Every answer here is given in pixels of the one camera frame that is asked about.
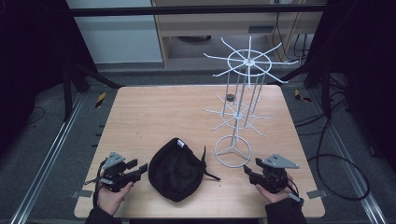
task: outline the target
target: sleeve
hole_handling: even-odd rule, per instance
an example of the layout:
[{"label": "sleeve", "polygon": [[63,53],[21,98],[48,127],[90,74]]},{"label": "sleeve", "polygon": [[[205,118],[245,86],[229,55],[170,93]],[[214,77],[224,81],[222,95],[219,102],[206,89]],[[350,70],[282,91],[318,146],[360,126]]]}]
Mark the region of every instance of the sleeve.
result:
[{"label": "sleeve", "polygon": [[302,212],[302,206],[293,199],[284,199],[277,203],[265,205],[268,224],[305,224],[307,223]]},{"label": "sleeve", "polygon": [[120,222],[96,206],[91,210],[85,224],[120,224]]}]

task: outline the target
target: hand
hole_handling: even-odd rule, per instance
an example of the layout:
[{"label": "hand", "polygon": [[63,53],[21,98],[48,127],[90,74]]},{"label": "hand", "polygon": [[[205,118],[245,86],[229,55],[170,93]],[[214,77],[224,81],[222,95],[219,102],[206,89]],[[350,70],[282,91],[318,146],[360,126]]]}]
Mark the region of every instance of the hand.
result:
[{"label": "hand", "polygon": [[106,187],[103,187],[103,184],[99,182],[98,206],[109,215],[114,216],[117,210],[119,210],[124,196],[129,193],[133,186],[134,183],[130,182],[119,192],[112,192]]},{"label": "hand", "polygon": [[[288,179],[289,179],[289,185],[292,186],[291,181],[293,180],[293,177],[291,177],[288,174]],[[256,185],[256,189],[259,191],[259,193],[267,199],[268,203],[277,203],[280,202],[284,199],[289,198],[289,193],[291,193],[291,190],[289,188],[285,188],[281,190],[278,193],[270,193],[268,190],[263,188],[261,185]]]}]

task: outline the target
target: gray floor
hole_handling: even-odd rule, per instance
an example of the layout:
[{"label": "gray floor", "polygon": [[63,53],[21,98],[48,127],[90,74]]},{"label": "gray floor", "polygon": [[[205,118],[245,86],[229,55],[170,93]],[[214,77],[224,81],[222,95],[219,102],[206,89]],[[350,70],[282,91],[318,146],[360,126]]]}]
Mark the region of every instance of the gray floor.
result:
[{"label": "gray floor", "polygon": [[[247,47],[243,46],[247,43],[245,36],[225,37],[224,39],[236,49]],[[257,50],[268,48],[268,43],[262,36],[254,36],[253,43]],[[107,70],[103,75],[128,86],[224,83],[224,78],[213,78],[212,75],[222,71],[226,66],[212,63],[213,60],[208,60],[203,56],[204,52],[215,56],[229,54],[217,36],[213,36],[207,42],[175,38],[170,52],[170,63],[166,68],[142,67],[135,69],[132,73],[126,70],[117,73]],[[282,77],[292,68],[279,66],[272,71],[275,75]],[[48,178],[30,211],[29,222],[79,223],[81,221],[74,216],[77,200],[70,198],[70,194],[73,190],[80,190],[82,187],[100,140],[98,135],[102,132],[103,125],[106,124],[108,113],[117,93],[117,90],[111,90],[91,78],[88,80],[92,85],[88,93],[74,91],[75,100],[82,97],[81,108],[55,163],[50,167]],[[308,103],[295,99],[294,91],[298,89],[303,97],[319,101],[320,89],[305,90],[301,86],[302,80],[304,80],[304,75],[292,80],[291,84],[282,86],[295,122],[320,114],[315,101]],[[95,108],[98,95],[104,91],[106,92],[104,103],[100,108]],[[342,100],[344,100],[342,95],[335,95],[332,103],[335,105]],[[12,153],[9,157],[1,159],[0,223],[9,222],[31,187],[31,183],[35,181],[36,173],[62,128],[63,117],[62,85],[43,91],[37,96],[36,109],[29,118],[29,124],[21,130],[18,139],[11,146]],[[334,132],[338,133],[337,136],[342,140],[341,147],[346,148],[348,155],[367,175],[371,185],[370,197],[375,199],[379,211],[386,220],[375,221],[369,218],[367,207],[373,206],[372,203],[367,203],[364,200],[351,202],[329,192],[330,196],[323,198],[326,208],[325,216],[309,219],[309,223],[396,223],[396,214],[392,209],[396,205],[396,197],[393,194],[396,188],[395,173],[383,158],[370,155],[369,146],[359,125],[353,115],[347,112],[345,106],[334,110],[332,117],[332,133],[331,130],[325,133],[320,152],[339,153],[340,143],[333,140]],[[306,134],[321,132],[324,123],[324,119],[319,119],[309,125],[297,128],[308,159],[317,153],[320,134]],[[318,188],[325,189],[318,178],[315,162],[311,161],[310,165]],[[332,189],[349,197],[357,196],[353,187],[355,181],[353,178],[351,180],[348,175],[344,162],[338,159],[323,158],[319,160],[319,167],[325,183]]]}]

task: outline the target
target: black pouch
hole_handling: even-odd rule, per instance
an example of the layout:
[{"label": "black pouch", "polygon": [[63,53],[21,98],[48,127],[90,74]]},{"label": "black pouch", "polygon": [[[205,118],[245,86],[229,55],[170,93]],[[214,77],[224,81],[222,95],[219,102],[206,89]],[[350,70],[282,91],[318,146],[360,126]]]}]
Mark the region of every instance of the black pouch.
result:
[{"label": "black pouch", "polygon": [[204,174],[220,180],[206,171],[205,151],[202,159],[198,160],[191,149],[178,138],[163,146],[148,167],[148,180],[152,187],[163,197],[176,203],[198,189]]}]

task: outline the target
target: table top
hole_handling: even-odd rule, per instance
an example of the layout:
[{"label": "table top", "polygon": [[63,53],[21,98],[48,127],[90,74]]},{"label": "table top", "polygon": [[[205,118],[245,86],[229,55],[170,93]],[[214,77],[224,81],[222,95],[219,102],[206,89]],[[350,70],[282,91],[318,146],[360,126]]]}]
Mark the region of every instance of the table top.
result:
[{"label": "table top", "polygon": [[[248,95],[253,90],[246,87],[244,99],[250,99]],[[115,217],[266,217],[266,201],[249,183],[243,167],[225,166],[215,155],[216,143],[223,136],[232,135],[233,128],[221,125],[224,122],[221,114],[205,110],[221,111],[224,105],[219,96],[225,92],[226,86],[145,86],[124,87],[118,91],[86,180],[95,178],[100,162],[112,151],[124,156],[126,161],[138,159],[137,167],[145,163],[149,166],[155,153],[178,137],[197,158],[201,158],[206,147],[206,170],[220,177],[221,181],[204,175],[198,190],[174,203],[156,191],[149,183],[148,173],[144,173],[125,197]],[[264,85],[261,97],[254,110],[257,117],[251,124],[254,128],[238,129],[238,135],[246,139],[252,149],[247,166],[260,173],[261,168],[254,159],[264,159],[274,153],[299,164],[300,169],[287,169],[287,172],[294,178],[300,196],[305,200],[303,213],[306,217],[322,217],[322,200],[310,200],[306,195],[317,186],[281,89]],[[223,158],[230,163],[238,163],[240,159],[233,153]],[[83,189],[94,190],[94,184]],[[87,217],[91,209],[92,198],[80,197],[75,215]]]}]

